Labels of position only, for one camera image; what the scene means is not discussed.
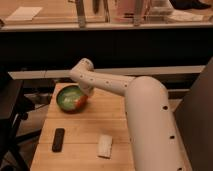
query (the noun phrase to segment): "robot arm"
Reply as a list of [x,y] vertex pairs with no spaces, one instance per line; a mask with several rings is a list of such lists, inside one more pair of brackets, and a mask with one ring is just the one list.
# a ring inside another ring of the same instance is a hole
[[101,74],[93,69],[91,61],[82,59],[70,77],[86,94],[97,87],[125,97],[136,171],[185,170],[166,88],[152,77]]
[[129,83],[135,78],[95,73],[93,70],[92,62],[86,58],[70,70],[71,79],[78,82],[81,90],[87,95],[91,94],[93,87],[97,87],[124,96]]

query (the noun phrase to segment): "remote control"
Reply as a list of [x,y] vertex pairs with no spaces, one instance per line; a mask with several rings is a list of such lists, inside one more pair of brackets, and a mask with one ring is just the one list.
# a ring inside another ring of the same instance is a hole
[[64,128],[56,128],[52,145],[53,152],[60,152],[62,150],[64,132]]

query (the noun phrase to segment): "butcher block table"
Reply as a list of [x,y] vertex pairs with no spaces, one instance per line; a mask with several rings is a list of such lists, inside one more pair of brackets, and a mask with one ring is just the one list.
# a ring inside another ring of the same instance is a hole
[[[60,110],[57,93],[69,83],[56,84],[31,171],[134,171],[124,99],[94,89],[86,106],[75,114]],[[62,151],[52,152],[56,128],[64,128]],[[98,157],[101,134],[112,136],[111,158]]]

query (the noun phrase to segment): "white block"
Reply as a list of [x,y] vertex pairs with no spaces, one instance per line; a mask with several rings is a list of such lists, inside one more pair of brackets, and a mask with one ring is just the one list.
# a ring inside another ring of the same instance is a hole
[[110,158],[112,148],[112,137],[102,134],[98,143],[98,156],[103,158]]

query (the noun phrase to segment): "green bowl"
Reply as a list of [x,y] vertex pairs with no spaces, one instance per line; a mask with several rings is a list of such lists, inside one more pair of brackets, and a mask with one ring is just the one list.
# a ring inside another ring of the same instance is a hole
[[72,112],[84,106],[87,98],[78,86],[70,85],[59,91],[56,102],[62,110]]

